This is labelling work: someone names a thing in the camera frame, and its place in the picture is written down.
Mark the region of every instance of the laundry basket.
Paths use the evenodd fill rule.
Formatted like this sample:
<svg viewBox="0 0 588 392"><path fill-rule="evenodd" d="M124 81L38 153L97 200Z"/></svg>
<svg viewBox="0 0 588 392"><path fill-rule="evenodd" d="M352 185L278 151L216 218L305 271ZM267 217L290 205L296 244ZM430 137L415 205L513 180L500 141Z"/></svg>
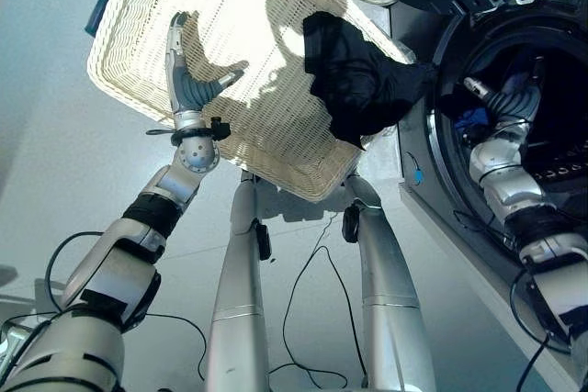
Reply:
<svg viewBox="0 0 588 392"><path fill-rule="evenodd" d="M337 140L304 72L302 20L323 10L361 29L391 58L412 53L385 36L350 0L109 0L87 69L107 94L172 126L165 81L170 19L187 11L183 46L190 73L209 81L236 67L239 82L204 109L232 135L219 143L230 162L310 201L329 195L361 150Z"/></svg>

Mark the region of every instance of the wire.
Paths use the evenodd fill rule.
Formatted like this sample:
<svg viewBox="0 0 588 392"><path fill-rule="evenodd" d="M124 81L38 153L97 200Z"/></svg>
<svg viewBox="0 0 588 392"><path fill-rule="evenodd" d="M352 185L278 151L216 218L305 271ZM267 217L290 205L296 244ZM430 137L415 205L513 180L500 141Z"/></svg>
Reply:
<svg viewBox="0 0 588 392"><path fill-rule="evenodd" d="M49 259L49 263L47 263L47 268L45 269L45 280L44 280L45 292L47 293L47 297L49 298L49 300L51 301L53 306L55 306L55 308L59 312L62 312L62 307L59 305L59 303L57 303L57 300L55 300L55 296L53 295L53 292L51 291L51 271L53 270L53 265L55 264L55 261L57 260L57 256L59 256L59 253L62 252L65 245L67 245L68 243L70 243L74 239L82 237L82 236L102 236L102 231L80 231L78 233L71 235L69 238L67 238L65 241L63 241L62 243L60 243L57 246L57 248L55 249L55 251L51 255L51 258Z"/></svg>
<svg viewBox="0 0 588 392"><path fill-rule="evenodd" d="M284 363L284 364L281 364L281 365L280 365L280 366L278 366L278 367L275 367L275 368L274 368L274 369L272 369L271 371L269 371L269 374L270 374L270 375L272 375L272 374L274 374L275 372L279 371L280 369L284 369L285 367L289 367L289 366L296 366L296 367L299 367L299 366L298 366L298 364L296 364L296 363Z"/></svg>
<svg viewBox="0 0 588 392"><path fill-rule="evenodd" d="M471 222L477 222L479 225L481 225L481 229L475 230L475 229L469 227L468 225L466 225L465 222L463 222L459 218L459 216L467 218ZM494 227L490 226L490 224L492 224L492 222L494 221L494 218L496 218L496 215L494 215L493 213L492 213L492 217L490 218L490 220L488 222L484 222L483 219L478 218L476 216L472 216L472 215L465 213L463 211L460 211L460 210L453 210L453 217L456 219L457 222L459 222L459 225L461 225L466 230L473 231L475 233L482 233L484 231L491 231L491 232L499 235L500 237L502 237L506 241L511 241L511 238L508 235L506 235L502 231L497 230Z"/></svg>
<svg viewBox="0 0 588 392"><path fill-rule="evenodd" d="M185 319L183 317L179 317L179 316L174 316L172 314L155 314L152 312L148 312L146 314L146 316L150 316L150 317L163 317L166 319L176 319L176 320L181 320L184 321L185 323L187 323L188 325L190 325L192 328L194 328L195 330L198 331L198 333L200 334L200 337L202 337L202 342L204 343L204 351L202 352L202 356L200 357L200 361L198 362L198 376L200 377L200 379L202 381L204 381L204 375L202 374L202 362L204 362L204 357L206 355L206 350L207 350L207 343L206 343L206 337L204 336L204 332L202 332L202 329L193 321Z"/></svg>
<svg viewBox="0 0 588 392"><path fill-rule="evenodd" d="M558 213L560 213L561 215L563 215L566 218L571 219L571 220L573 220L575 222L578 222L580 224L587 224L588 223L588 220L587 219L580 218L578 216L574 216L574 215L572 215L572 213L568 213L567 211L564 211L564 210L562 210L560 208L556 208L556 210L558 210Z"/></svg>
<svg viewBox="0 0 588 392"><path fill-rule="evenodd" d="M173 129L149 129L145 132L145 135L165 135L166 133L174 133Z"/></svg>
<svg viewBox="0 0 588 392"><path fill-rule="evenodd" d="M288 342L286 339L286 322L288 319L288 314L290 312L290 308L292 306L292 300L294 298L294 293L296 292L296 287L298 286L298 282L300 281L300 278L302 277L302 275L304 274L304 272L306 271L306 269L308 268L308 266L310 265L312 259L314 258L314 256L316 256L316 254L320 251L320 250L325 250L327 253L327 258L329 260L329 263L331 264L331 266L333 267L335 274L337 275L337 279L339 280L339 284L341 285L341 287L343 288L344 294L345 294L345 300L347 303L347 309L349 312L349 318L351 321L351 329L353 332L353 336L354 336L354 342L356 345L356 351L357 351L357 358L359 359L359 363L361 364L361 369L362 371L366 372L366 367L364 365L363 362L363 357L361 355L361 351L359 349L359 342L357 340L357 332L356 332L356 324L353 318L353 311L351 309L351 302L349 300L349 294L347 293L347 289L345 287L345 284L343 282L343 279L341 278L341 275L339 274L339 272L336 269L336 266L334 265L333 259L331 258L331 254L329 253L329 249L327 247L325 247L324 245L320 245L322 238L324 237L326 231L329 229L329 227L331 226L331 224L333 223L333 220L336 218L337 214L334 214L333 216L331 216L329 218L329 222L324 226L324 228L322 229L321 235L319 236L318 240L316 241L314 248L312 249L312 253L311 256L308 258L308 260L306 261L306 263L302 266L302 269L300 270L298 276L296 277L296 280L294 281L294 285L290 291L290 297L289 297L289 301L288 301L288 306L286 308L286 314L284 315L284 320L282 321L282 341L284 342L284 346L286 347L286 351L288 352L288 355L290 357L290 360L292 361L292 363L287 363L287 364L282 364L281 366L278 366L277 368L274 368L270 371L270 374L275 373L276 371L283 369L285 367L288 366L297 366L299 369L302 369L304 371L306 371L307 375L309 376L309 379L312 381L312 383L318 387L319 389L322 389L322 387L316 382L316 380L314 379L314 377L312 376L312 373L323 373L323 374L330 374L330 375L336 375L340 378L342 378L345 381L345 384L342 386L343 388L347 387L348 384L348 380L347 377L341 373L335 372L335 371L328 371L328 370L322 370L322 369L313 369L313 368L309 368L308 366L301 364L300 362L297 361L297 359L294 357L290 347L288 346Z"/></svg>
<svg viewBox="0 0 588 392"><path fill-rule="evenodd" d="M39 334L45 328L47 328L60 315L61 314L55 314L52 318L41 322L36 328L34 328L31 331L31 333L29 334L29 336L27 337L27 339L22 343L22 345L20 346L20 348L18 348L17 353L15 353L14 356L10 359L10 362L8 362L8 365L6 366L5 371L2 373L2 376L0 377L0 387L2 387L6 383L6 380L8 379L8 376L10 375L10 373L12 372L12 370L17 365L17 361L20 360L20 357L22 357L22 355L28 349L28 347L30 346L30 344L33 343L33 341L39 336Z"/></svg>
<svg viewBox="0 0 588 392"><path fill-rule="evenodd" d="M511 289L508 295L508 299L511 305L511 311L513 312L513 316L514 319L516 320L516 323L518 323L518 326L521 327L521 329L525 332L526 335L528 335L533 341L537 342L537 343L542 343L542 341L535 336L535 334L533 332L531 332L531 330L525 325L525 323L521 320L521 318L518 315L518 311L516 310L516 304L515 304L515 291L516 291L516 285L520 282L520 280L523 278L523 276L526 274L526 269L523 268L519 274L516 275L516 277L514 278L514 281L511 283ZM555 346L550 346L548 345L548 349L550 349L551 351L555 351L556 353L564 353L566 355L570 355L570 350L565 350L565 349L561 349Z"/></svg>
<svg viewBox="0 0 588 392"><path fill-rule="evenodd" d="M481 185L481 181L489 174L493 174L494 172L498 172L499 170L503 170L503 169L513 169L515 167L523 167L523 165L522 164L508 164L508 165L503 165L501 167L496 167L495 169L489 170L485 174L482 174L482 176L478 180L478 185Z"/></svg>
<svg viewBox="0 0 588 392"><path fill-rule="evenodd" d="M417 170L418 170L418 169L420 169L420 167L419 167L419 163L416 161L416 158L414 158L414 155L413 155L412 153L410 153L409 151L405 151L404 153L406 153L408 156L410 156L410 157L411 157L411 159L412 159L412 160L413 160L413 162L414 162L414 167L415 167Z"/></svg>
<svg viewBox="0 0 588 392"><path fill-rule="evenodd" d="M25 317L35 317L35 316L47 316L47 315L55 315L54 311L50 311L50 312L35 312L33 314L20 314L18 316L13 316L13 317L9 317L8 319L4 320L4 323L2 323L2 326L0 326L0 334L3 333L7 333L7 328L8 328L8 324L10 322L12 322L12 320L16 320L16 319L23 319Z"/></svg>
<svg viewBox="0 0 588 392"><path fill-rule="evenodd" d="M406 153L408 156L410 156L411 159L413 160L413 163L414 163L414 186L418 186L423 181L423 171L421 170L421 167L419 167L419 163L416 161L416 158L414 157L414 155L412 153L410 153L409 151L405 151L404 153Z"/></svg>
<svg viewBox="0 0 588 392"><path fill-rule="evenodd" d="M531 372L533 364L535 364L535 361L537 360L537 358L539 358L539 355L541 355L543 350L548 347L548 342L549 335L546 335L545 340L541 342L539 349L537 349L537 352L531 357L531 360L529 360L529 363L526 365L526 368L523 371L521 378L518 380L518 384L516 385L516 392L521 392L523 384L525 383L526 377L529 375L529 372Z"/></svg>

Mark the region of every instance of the black garment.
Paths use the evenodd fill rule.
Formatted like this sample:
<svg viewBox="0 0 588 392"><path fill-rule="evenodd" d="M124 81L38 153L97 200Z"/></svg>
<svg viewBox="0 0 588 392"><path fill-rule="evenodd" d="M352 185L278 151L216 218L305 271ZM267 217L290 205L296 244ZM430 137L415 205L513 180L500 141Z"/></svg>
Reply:
<svg viewBox="0 0 588 392"><path fill-rule="evenodd" d="M433 64L394 61L340 17L317 12L303 28L304 70L315 76L311 94L333 117L333 135L359 148L361 135L396 124L436 78Z"/></svg>

